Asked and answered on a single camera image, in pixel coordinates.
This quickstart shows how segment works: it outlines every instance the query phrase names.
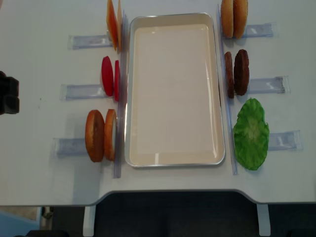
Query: table leg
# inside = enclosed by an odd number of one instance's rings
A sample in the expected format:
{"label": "table leg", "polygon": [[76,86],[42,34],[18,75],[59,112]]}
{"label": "table leg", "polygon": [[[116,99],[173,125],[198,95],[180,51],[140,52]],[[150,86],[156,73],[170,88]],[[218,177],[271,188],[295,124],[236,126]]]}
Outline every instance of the table leg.
{"label": "table leg", "polygon": [[86,206],[83,218],[83,236],[92,237],[94,235],[94,218],[96,206]]}
{"label": "table leg", "polygon": [[269,209],[267,204],[257,204],[258,212],[258,223],[259,223],[259,235],[260,236],[270,236],[270,218]]}

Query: white table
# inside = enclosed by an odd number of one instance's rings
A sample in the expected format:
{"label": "white table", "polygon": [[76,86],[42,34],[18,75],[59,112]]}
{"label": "white table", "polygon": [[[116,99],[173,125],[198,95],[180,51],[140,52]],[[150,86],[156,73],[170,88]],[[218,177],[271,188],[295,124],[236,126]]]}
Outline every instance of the white table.
{"label": "white table", "polygon": [[[129,21],[142,15],[207,12],[214,20],[219,55],[217,3],[122,0],[122,7]],[[247,49],[252,78],[289,75],[291,94],[256,98],[271,131],[301,130],[303,151],[269,152],[258,171],[238,165],[238,175],[232,173],[229,149],[218,167],[134,169],[124,162],[121,178],[113,179],[110,162],[50,155],[53,138],[84,137],[91,109],[105,116],[115,108],[109,99],[59,100],[61,84],[99,83],[102,58],[109,55],[114,62],[118,57],[109,48],[67,49],[68,35],[106,32],[106,0],[4,0],[0,70],[20,81],[20,113],[0,116],[0,205],[90,205],[113,192],[174,190],[237,191],[261,203],[315,202],[315,9],[313,0],[250,0],[248,23],[276,22],[279,37],[248,39],[229,49],[233,54]],[[226,125],[224,134],[227,144]]]}

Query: bottom bun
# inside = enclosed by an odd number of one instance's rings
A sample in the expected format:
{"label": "bottom bun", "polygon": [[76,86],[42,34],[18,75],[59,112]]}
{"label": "bottom bun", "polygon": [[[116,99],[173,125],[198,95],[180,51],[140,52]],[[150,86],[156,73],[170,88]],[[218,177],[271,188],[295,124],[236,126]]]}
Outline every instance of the bottom bun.
{"label": "bottom bun", "polygon": [[117,134],[117,114],[108,110],[104,126],[104,154],[108,160],[115,159],[115,139]]}
{"label": "bottom bun", "polygon": [[91,110],[85,124],[85,147],[93,162],[101,162],[104,149],[104,120],[98,110]]}

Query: top bun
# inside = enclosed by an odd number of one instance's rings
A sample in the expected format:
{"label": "top bun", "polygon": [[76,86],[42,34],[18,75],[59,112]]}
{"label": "top bun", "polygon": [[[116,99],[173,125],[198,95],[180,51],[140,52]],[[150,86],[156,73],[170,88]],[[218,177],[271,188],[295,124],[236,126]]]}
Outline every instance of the top bun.
{"label": "top bun", "polygon": [[234,37],[242,37],[248,16],[248,0],[234,0]]}
{"label": "top bun", "polygon": [[222,23],[224,35],[227,38],[233,37],[233,33],[234,33],[233,0],[222,0],[221,23]]}

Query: bun slice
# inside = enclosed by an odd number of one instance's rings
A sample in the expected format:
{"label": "bun slice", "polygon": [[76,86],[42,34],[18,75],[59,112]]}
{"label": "bun slice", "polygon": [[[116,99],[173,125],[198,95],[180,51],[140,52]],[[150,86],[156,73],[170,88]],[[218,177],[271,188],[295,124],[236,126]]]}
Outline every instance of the bun slice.
{"label": "bun slice", "polygon": [[108,110],[104,126],[104,154],[108,160],[115,159],[115,139],[117,133],[117,114],[115,110]]}
{"label": "bun slice", "polygon": [[248,17],[248,0],[234,0],[234,37],[242,37]]}
{"label": "bun slice", "polygon": [[233,37],[234,33],[234,10],[233,0],[222,0],[221,23],[224,35],[227,38]]}
{"label": "bun slice", "polygon": [[85,147],[93,162],[101,162],[104,155],[104,120],[98,110],[91,110],[85,124]]}

